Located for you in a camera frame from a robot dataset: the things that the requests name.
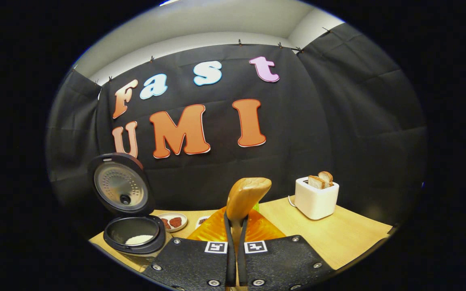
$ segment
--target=red food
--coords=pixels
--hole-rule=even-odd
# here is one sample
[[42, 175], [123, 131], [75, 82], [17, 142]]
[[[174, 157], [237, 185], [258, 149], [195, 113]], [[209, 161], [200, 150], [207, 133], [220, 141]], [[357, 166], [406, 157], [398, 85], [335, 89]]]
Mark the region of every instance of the red food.
[[170, 219], [170, 225], [173, 227], [180, 227], [182, 224], [182, 219], [180, 217], [175, 217]]
[[167, 219], [161, 219], [161, 220], [163, 221], [163, 224], [165, 225], [165, 228], [166, 228], [167, 230], [172, 229], [172, 228], [170, 227], [170, 225], [168, 225], [168, 220], [167, 220]]

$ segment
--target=letter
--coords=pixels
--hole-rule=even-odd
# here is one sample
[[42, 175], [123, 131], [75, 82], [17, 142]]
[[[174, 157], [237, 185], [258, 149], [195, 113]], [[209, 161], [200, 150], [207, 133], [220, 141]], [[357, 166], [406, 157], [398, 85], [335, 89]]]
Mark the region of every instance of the letter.
[[131, 150], [126, 153], [123, 149], [123, 140], [122, 132], [123, 127], [117, 127], [113, 129], [112, 135], [114, 136], [114, 146], [116, 147], [117, 153], [129, 154], [133, 157], [138, 157], [138, 143], [136, 142], [136, 127], [138, 123], [136, 121], [129, 122], [125, 125], [125, 129], [129, 134], [129, 144], [131, 145]]
[[274, 67], [274, 63], [267, 61], [265, 57], [255, 57], [254, 59], [250, 59], [249, 63], [255, 65], [256, 73], [263, 81], [275, 83], [280, 79], [280, 76], [272, 74], [269, 69], [269, 67]]
[[202, 128], [202, 114], [206, 110], [204, 105], [196, 104], [187, 106], [181, 114], [179, 124], [176, 125], [166, 111], [157, 112], [150, 116], [150, 122], [154, 124], [154, 140], [156, 149], [155, 158], [170, 156], [170, 151], [165, 147], [165, 140], [174, 154], [179, 155], [183, 140], [186, 137], [184, 152], [202, 154], [210, 151], [210, 145], [204, 138]]
[[256, 99], [241, 99], [233, 102], [233, 108], [237, 109], [240, 118], [241, 136], [238, 145], [243, 148], [260, 146], [266, 142], [258, 122], [257, 109], [260, 105], [260, 101]]
[[219, 71], [221, 68], [222, 64], [218, 61], [205, 61], [197, 64], [194, 67], [194, 74], [197, 75], [194, 83], [197, 86], [217, 83], [222, 78], [222, 72]]
[[124, 114], [124, 112], [127, 110], [127, 105], [125, 105], [125, 102], [131, 101], [133, 88], [136, 88], [137, 85], [138, 81], [137, 79], [134, 79], [127, 85], [123, 86], [120, 90], [116, 91], [114, 94], [116, 96], [116, 106], [114, 107], [114, 114], [112, 115], [113, 119]]
[[154, 75], [145, 81], [143, 90], [139, 93], [139, 97], [143, 100], [149, 99], [152, 96], [160, 96], [167, 89], [166, 85], [167, 75], [166, 74], [157, 74]]

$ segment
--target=white rice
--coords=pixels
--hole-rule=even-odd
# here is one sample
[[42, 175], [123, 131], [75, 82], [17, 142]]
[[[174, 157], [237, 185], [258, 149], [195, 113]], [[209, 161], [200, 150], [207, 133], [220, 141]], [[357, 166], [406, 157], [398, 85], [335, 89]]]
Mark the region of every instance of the white rice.
[[139, 245], [140, 243], [144, 243], [151, 239], [152, 236], [149, 236], [148, 234], [142, 234], [141, 236], [133, 236], [129, 238], [125, 244], [126, 245]]

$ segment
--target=ceiling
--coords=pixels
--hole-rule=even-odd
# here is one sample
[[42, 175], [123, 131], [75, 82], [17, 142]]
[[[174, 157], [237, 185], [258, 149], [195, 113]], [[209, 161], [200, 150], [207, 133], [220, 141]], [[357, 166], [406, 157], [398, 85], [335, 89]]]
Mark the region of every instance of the ceiling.
[[297, 0], [180, 0], [146, 11], [107, 34], [80, 57], [76, 70], [91, 76], [139, 48], [191, 34], [248, 32], [288, 38], [313, 9]]

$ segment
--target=orange mat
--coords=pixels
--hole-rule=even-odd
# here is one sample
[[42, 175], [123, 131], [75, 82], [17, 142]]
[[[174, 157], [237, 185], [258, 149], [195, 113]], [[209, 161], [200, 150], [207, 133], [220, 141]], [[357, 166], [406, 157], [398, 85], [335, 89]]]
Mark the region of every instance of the orange mat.
[[[228, 241], [224, 227], [224, 212], [222, 207], [204, 221], [187, 239], [200, 241]], [[268, 221], [257, 210], [251, 209], [248, 214], [246, 242], [283, 238], [285, 234]]]

